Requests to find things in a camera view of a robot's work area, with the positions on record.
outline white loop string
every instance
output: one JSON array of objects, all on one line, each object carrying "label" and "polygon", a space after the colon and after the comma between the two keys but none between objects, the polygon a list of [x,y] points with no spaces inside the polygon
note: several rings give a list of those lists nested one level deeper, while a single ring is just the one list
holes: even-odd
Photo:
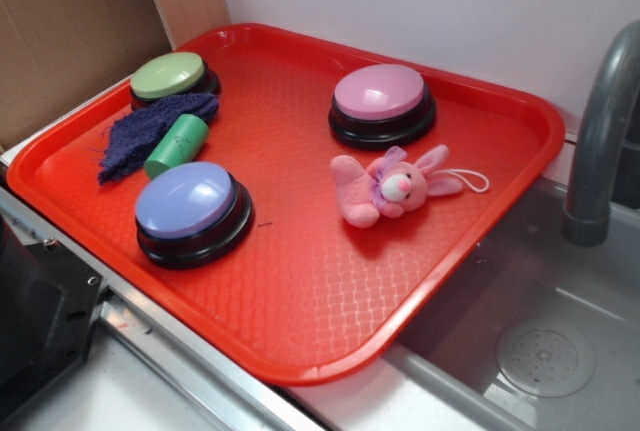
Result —
[{"label": "white loop string", "polygon": [[[484,193],[489,189],[490,186],[489,178],[487,178],[484,174],[478,173],[476,171],[471,171],[470,169],[441,169],[439,171],[434,171],[432,174],[451,174],[452,176],[455,176],[464,184],[469,186],[469,188],[471,188],[476,193]],[[471,176],[480,178],[482,181],[484,181],[484,186],[478,187],[471,184],[471,181],[465,178],[463,174],[470,174]]]}]

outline bunny ear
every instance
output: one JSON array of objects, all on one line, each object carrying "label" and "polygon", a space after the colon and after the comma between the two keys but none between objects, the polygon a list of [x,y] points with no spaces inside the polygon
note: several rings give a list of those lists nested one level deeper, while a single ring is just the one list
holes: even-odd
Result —
[{"label": "bunny ear", "polygon": [[431,151],[423,154],[418,161],[416,161],[416,167],[424,176],[427,176],[444,163],[448,156],[449,148],[444,144],[440,144]]},{"label": "bunny ear", "polygon": [[427,178],[428,196],[447,196],[462,191],[462,182],[453,176],[442,176],[437,173]]}]

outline knitted fabric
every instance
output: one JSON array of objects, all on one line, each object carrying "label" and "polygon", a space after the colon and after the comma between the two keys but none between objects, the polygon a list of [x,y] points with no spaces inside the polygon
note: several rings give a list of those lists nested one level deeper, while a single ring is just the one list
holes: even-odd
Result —
[{"label": "knitted fabric", "polygon": [[218,98],[212,94],[180,94],[162,98],[118,119],[109,132],[109,146],[100,161],[103,169],[98,174],[98,182],[102,186],[109,181],[120,181],[141,169],[181,115],[193,114],[208,124],[218,106]]}]

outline green cylinder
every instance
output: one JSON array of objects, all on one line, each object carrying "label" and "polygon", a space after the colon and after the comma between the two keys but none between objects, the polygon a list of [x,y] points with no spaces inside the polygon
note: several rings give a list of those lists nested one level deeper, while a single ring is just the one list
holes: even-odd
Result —
[{"label": "green cylinder", "polygon": [[144,163],[144,171],[150,179],[190,162],[209,135],[209,126],[193,114],[183,114],[158,143]]}]

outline drain strainer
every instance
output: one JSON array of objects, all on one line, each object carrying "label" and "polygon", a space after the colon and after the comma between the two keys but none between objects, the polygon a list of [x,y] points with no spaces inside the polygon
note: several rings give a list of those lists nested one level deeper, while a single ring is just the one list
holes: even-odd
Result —
[{"label": "drain strainer", "polygon": [[595,368],[587,339],[551,319],[531,319],[507,328],[498,341],[496,357],[511,384],[544,398],[575,393]]}]

